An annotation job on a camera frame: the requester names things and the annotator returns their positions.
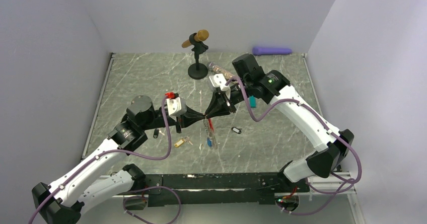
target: marble tabletop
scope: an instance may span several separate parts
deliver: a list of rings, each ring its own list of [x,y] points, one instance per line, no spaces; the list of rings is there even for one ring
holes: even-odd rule
[[[213,61],[235,73],[233,59],[243,53],[207,52],[200,57],[201,63]],[[301,54],[268,55],[256,57],[265,72],[276,69],[288,78],[300,95],[319,111],[310,78]],[[191,53],[115,54],[105,86],[101,105],[87,147],[93,152],[120,121],[131,100],[138,95],[151,97],[158,109],[166,92],[179,93],[187,106],[204,112],[212,92],[207,78],[193,80],[187,75],[188,66],[194,63]],[[253,108],[255,116],[261,115],[267,105],[257,99]],[[146,174],[191,173],[248,173],[276,172],[290,160],[297,160],[313,150],[308,139],[283,114],[272,110],[259,123],[254,122],[244,103],[237,105],[237,112],[212,119],[218,149],[209,148],[202,121],[177,134],[171,127],[172,144],[188,136],[193,143],[172,147],[170,156],[163,161],[150,161],[129,156],[113,166],[109,173],[119,171],[124,165],[134,163]],[[231,127],[242,129],[241,134]],[[153,130],[146,131],[148,140],[136,152],[159,157],[167,151],[167,137],[153,138]]]

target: purple object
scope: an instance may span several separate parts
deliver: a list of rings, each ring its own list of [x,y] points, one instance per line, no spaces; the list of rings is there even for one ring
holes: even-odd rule
[[[255,46],[252,48],[252,54],[254,55],[290,54],[290,53],[292,53],[292,50],[288,48],[269,48],[269,47],[259,47],[259,46]]]

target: red component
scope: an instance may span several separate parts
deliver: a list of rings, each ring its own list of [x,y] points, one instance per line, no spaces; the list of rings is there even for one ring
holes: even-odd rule
[[[212,126],[212,120],[209,118],[207,121],[209,122],[209,127],[212,129],[212,131],[215,132],[215,130],[213,128],[214,126]]]
[[[165,96],[168,96],[169,99],[174,99],[175,98],[175,94],[173,92],[168,92],[165,94]]]

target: black key fob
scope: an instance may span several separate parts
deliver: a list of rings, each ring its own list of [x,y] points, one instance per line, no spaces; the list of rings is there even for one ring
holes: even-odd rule
[[[231,128],[231,130],[232,130],[233,132],[237,133],[237,134],[242,133],[242,130],[241,130],[241,129],[239,129],[239,128],[236,128],[236,127],[232,127],[232,128]]]
[[[159,131],[160,130],[158,128],[154,129],[153,138],[158,138],[159,137]]]

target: metal edge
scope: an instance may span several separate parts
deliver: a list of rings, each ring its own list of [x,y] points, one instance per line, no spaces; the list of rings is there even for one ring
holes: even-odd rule
[[[314,89],[313,81],[311,80],[310,71],[308,70],[307,60],[306,60],[307,54],[304,53],[304,54],[301,54],[301,56],[303,57],[304,65],[306,66],[308,79],[310,79],[310,84],[311,84],[311,88],[313,89],[314,98],[316,99],[317,107],[319,108],[319,114],[320,114],[320,116],[323,117],[322,109],[320,108],[320,104],[319,104],[319,99],[317,98],[316,90]]]
[[[353,213],[354,222],[356,224],[365,224],[365,217],[363,216],[362,208],[359,204],[359,199],[356,193],[348,194],[348,201],[350,202],[351,211]]]
[[[105,86],[107,85],[108,76],[110,75],[111,66],[113,65],[114,55],[115,55],[115,53],[111,53],[111,55],[110,55],[110,62],[108,63],[107,72],[105,73],[104,83],[102,84],[101,92],[99,94],[98,103],[96,104],[95,115],[94,115],[94,118],[92,119],[91,128],[89,129],[88,138],[86,139],[86,143],[85,143],[85,148],[83,149],[82,159],[86,158],[86,154],[87,154],[86,152],[88,151],[89,141],[91,140],[92,131],[93,131],[93,128],[95,126],[96,117],[98,116],[99,107],[101,106],[101,100],[102,100],[102,97],[104,96]]]

